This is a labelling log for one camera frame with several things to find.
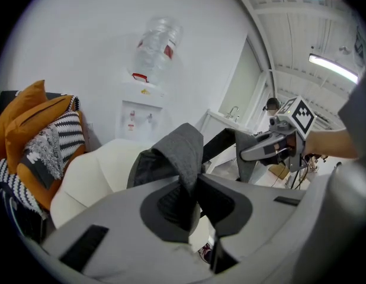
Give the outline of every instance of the white ceiling beam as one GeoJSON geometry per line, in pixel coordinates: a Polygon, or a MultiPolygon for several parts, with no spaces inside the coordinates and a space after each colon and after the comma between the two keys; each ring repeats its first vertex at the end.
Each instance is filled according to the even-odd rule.
{"type": "Polygon", "coordinates": [[[320,117],[317,117],[317,118],[316,118],[316,122],[317,122],[319,125],[321,125],[323,128],[327,128],[327,127],[329,127],[329,126],[330,126],[330,124],[329,124],[327,121],[325,121],[323,118],[320,118],[320,117]]]}
{"type": "Polygon", "coordinates": [[[319,117],[316,118],[316,122],[314,123],[313,128],[315,130],[332,130],[333,128],[328,124],[326,126],[322,125],[317,119],[319,119],[319,117]]]}
{"type": "Polygon", "coordinates": [[[302,80],[307,80],[311,83],[314,83],[318,85],[320,88],[323,87],[333,93],[335,93],[337,96],[340,96],[344,100],[349,99],[349,94],[346,91],[343,91],[341,88],[338,88],[337,86],[334,86],[333,84],[323,81],[323,79],[317,78],[312,75],[308,75],[307,73],[303,73],[299,70],[290,69],[284,66],[275,66],[275,70],[278,73],[285,73],[286,75],[290,75],[296,78],[300,78],[302,80]]]}
{"type": "Polygon", "coordinates": [[[254,7],[258,15],[265,14],[303,14],[337,21],[341,23],[353,24],[355,20],[352,14],[340,11],[324,5],[305,3],[305,2],[273,2],[258,4],[254,7]]]}
{"type": "MultiPolygon", "coordinates": [[[[278,95],[281,95],[281,96],[286,97],[288,99],[298,96],[298,94],[296,94],[296,93],[287,92],[287,91],[284,91],[282,89],[278,90],[278,95]]],[[[314,112],[319,113],[321,116],[325,117],[326,119],[328,119],[330,121],[329,125],[333,129],[339,130],[339,129],[345,127],[344,124],[342,123],[342,121],[340,119],[336,118],[334,115],[332,115],[329,111],[326,111],[324,108],[315,105],[308,98],[305,98],[304,96],[302,96],[302,97],[307,101],[310,108],[313,109],[314,112]]]]}
{"type": "Polygon", "coordinates": [[[242,3],[244,4],[244,6],[246,7],[246,9],[248,10],[250,16],[252,17],[258,31],[259,34],[261,35],[262,41],[264,42],[264,46],[267,52],[267,56],[269,59],[269,63],[270,63],[270,68],[272,70],[271,74],[272,74],[272,91],[273,94],[276,94],[276,91],[278,90],[278,79],[277,79],[277,75],[275,73],[275,63],[274,63],[274,59],[272,58],[272,50],[271,50],[271,46],[269,44],[265,29],[261,23],[261,20],[258,17],[258,14],[255,12],[253,5],[251,4],[250,0],[241,0],[242,3]]]}

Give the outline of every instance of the faucet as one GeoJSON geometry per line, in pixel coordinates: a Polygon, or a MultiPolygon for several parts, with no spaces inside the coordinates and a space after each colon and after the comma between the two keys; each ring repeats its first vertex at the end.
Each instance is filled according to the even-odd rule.
{"type": "Polygon", "coordinates": [[[233,110],[235,109],[235,108],[237,108],[237,112],[239,112],[239,107],[238,106],[234,106],[234,107],[232,107],[232,109],[230,110],[230,112],[228,112],[227,114],[226,114],[226,116],[225,116],[225,118],[227,118],[227,119],[229,119],[229,118],[233,118],[233,115],[232,115],[232,112],[233,112],[233,110]]]}

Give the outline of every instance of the robotic arm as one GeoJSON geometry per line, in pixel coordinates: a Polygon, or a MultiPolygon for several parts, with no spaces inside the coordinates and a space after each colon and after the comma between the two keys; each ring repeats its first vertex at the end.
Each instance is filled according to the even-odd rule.
{"type": "Polygon", "coordinates": [[[270,118],[269,131],[257,136],[258,144],[243,150],[241,159],[259,160],[263,165],[283,162],[290,172],[304,168],[301,154],[316,117],[302,97],[289,99],[270,118]]]}

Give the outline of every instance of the white chair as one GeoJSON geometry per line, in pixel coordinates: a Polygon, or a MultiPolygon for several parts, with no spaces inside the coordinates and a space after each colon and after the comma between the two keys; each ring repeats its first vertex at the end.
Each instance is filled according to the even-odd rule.
{"type": "MultiPolygon", "coordinates": [[[[50,207],[58,229],[79,213],[111,193],[126,189],[130,169],[139,153],[152,144],[115,139],[99,149],[75,158],[50,207]]],[[[192,250],[197,251],[209,237],[209,221],[202,217],[190,236],[192,250]]]]}

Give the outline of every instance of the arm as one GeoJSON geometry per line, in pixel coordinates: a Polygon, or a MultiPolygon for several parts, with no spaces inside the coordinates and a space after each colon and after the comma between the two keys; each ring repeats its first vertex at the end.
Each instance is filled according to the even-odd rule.
{"type": "Polygon", "coordinates": [[[350,159],[358,157],[347,130],[311,131],[304,149],[304,154],[309,153],[350,159]]]}

